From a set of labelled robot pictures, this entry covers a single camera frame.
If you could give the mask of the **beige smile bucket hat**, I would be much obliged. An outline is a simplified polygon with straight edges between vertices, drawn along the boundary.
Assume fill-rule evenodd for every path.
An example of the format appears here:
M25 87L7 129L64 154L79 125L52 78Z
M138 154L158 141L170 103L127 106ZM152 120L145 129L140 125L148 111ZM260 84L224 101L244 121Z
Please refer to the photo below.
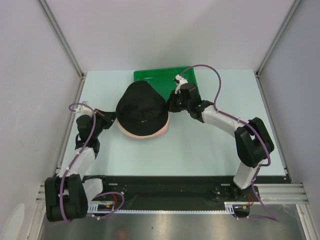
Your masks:
M150 139L150 138L156 138L159 137L160 135L164 134L167 129L169 128L169 124L170 124L170 117L168 116L168 119L165 123L165 125L158 130L156 133L150 134L150 135L135 135L133 133L130 133L129 131L127 131L120 123L118 120L116 120L117 123L117 127L118 129L125 134L126 136L128 136L131 139L136 139L136 140L144 140L144 139Z

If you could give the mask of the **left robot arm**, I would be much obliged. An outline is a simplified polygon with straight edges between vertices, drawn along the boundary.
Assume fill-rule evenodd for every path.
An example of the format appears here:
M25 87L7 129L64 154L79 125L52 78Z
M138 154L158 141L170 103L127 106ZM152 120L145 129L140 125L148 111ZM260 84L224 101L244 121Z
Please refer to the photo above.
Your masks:
M92 109L87 102L72 103L69 110L78 114L74 156L59 174L44 182L46 217L49 222L70 222L87 215L89 201L105 200L111 188L99 178L84 180L89 166L100 151L99 135L117 118L115 111Z

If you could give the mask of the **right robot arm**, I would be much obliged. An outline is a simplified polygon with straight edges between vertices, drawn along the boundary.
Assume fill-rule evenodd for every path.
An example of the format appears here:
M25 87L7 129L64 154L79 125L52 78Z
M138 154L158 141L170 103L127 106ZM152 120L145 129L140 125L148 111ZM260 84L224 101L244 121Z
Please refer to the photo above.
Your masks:
M263 161L267 159L269 166L270 153L275 149L264 122L258 117L244 120L215 109L212 102L201 99L197 86L191 82L178 83L170 93L167 106L172 113L187 111L191 118L234 137L240 165L233 177L235 185L230 188L230 194L237 201L247 197L248 187L257 177Z

